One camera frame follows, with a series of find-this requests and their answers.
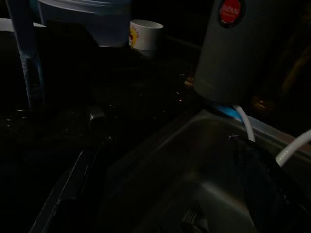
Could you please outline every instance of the red label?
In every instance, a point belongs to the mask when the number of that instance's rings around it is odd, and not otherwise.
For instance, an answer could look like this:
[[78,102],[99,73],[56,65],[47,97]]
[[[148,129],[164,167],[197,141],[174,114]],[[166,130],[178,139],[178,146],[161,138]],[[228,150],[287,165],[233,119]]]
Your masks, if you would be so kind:
[[239,0],[225,0],[219,10],[222,23],[234,23],[241,14],[241,3]]

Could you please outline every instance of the sink basin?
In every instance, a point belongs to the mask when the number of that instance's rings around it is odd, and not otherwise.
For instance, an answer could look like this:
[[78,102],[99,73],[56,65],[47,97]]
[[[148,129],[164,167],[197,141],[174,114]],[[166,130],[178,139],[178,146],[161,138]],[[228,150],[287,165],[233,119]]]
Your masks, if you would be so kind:
[[[292,140],[251,118],[257,143],[276,156]],[[232,134],[246,137],[236,119],[205,110],[186,114],[145,141],[108,172],[100,227],[109,232],[180,231],[194,201],[210,233],[255,233],[232,158]],[[284,167],[311,199],[310,147]]]

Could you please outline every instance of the sink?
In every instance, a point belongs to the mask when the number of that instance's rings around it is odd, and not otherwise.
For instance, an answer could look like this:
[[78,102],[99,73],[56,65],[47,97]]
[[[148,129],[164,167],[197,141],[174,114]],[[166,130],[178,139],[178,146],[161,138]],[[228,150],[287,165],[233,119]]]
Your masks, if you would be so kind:
[[[257,143],[276,156],[293,138],[253,118]],[[210,233],[255,233],[229,136],[246,137],[236,119],[185,114],[110,168],[99,227],[110,232],[177,233],[194,201]],[[310,147],[284,166],[311,200]]]

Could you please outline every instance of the white hose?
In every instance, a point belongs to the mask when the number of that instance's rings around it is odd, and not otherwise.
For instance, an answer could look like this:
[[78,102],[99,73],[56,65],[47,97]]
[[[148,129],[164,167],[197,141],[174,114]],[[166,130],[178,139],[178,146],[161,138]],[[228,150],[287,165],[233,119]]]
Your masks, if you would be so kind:
[[283,166],[286,161],[303,145],[311,141],[311,130],[306,131],[291,144],[289,144],[280,154],[276,157],[276,161],[280,166]]
[[246,115],[245,111],[238,105],[234,105],[235,110],[240,114],[240,117],[242,118],[242,121],[245,125],[248,140],[254,142],[255,141],[255,136],[253,132],[253,128],[251,125],[251,122],[249,122],[248,116]]

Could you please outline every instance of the paper cup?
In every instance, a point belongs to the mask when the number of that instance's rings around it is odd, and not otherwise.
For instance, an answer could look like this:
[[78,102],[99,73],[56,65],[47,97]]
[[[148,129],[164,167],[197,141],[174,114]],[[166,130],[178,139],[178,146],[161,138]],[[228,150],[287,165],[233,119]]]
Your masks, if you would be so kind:
[[130,25],[129,45],[138,50],[155,51],[163,25],[146,20],[135,19]]

